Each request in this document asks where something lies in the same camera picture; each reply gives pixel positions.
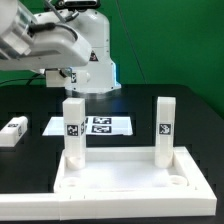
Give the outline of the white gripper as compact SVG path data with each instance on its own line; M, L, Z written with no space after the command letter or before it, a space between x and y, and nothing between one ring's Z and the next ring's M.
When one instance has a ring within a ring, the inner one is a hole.
M0 13L0 70L56 69L66 78L85 66L91 45L79 33L37 15Z

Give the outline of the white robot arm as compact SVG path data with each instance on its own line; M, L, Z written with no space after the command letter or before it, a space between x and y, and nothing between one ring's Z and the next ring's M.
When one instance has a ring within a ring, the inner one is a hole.
M100 0L43 0L31 13L20 0L0 0L0 71L30 70L70 96L119 92L110 57L110 23Z

